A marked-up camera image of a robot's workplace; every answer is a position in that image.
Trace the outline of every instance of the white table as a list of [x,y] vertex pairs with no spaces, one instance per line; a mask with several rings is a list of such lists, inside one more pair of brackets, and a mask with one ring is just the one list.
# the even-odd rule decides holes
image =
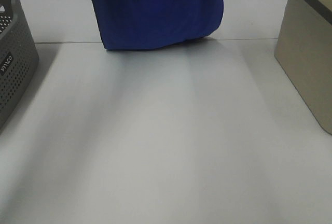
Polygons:
[[[287,0],[225,0],[218,40],[277,38]],[[101,42],[91,0],[21,0],[37,43]]]
[[2,133],[3,223],[329,223],[332,137],[275,43],[37,45]]

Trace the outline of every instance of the storage box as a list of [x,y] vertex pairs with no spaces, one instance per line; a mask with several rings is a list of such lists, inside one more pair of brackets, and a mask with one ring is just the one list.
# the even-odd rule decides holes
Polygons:
[[275,57],[332,134],[332,0],[288,0]]
[[25,92],[39,57],[19,0],[0,0],[0,128]]

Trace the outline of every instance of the beige plastic bin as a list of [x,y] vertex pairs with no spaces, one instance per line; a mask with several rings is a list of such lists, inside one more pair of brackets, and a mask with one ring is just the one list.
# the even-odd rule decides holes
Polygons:
[[332,0],[288,0],[275,57],[332,134]]

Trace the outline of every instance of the folded blue cloth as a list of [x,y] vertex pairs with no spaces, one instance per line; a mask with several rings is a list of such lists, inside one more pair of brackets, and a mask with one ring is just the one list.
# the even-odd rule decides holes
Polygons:
[[92,0],[104,47],[155,49],[210,35],[223,0]]

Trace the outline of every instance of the blue fabric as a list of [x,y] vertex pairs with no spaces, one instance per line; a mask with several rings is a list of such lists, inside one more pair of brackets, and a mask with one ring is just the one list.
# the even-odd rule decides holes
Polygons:
[[155,49],[210,35],[223,0],[92,0],[104,47]]

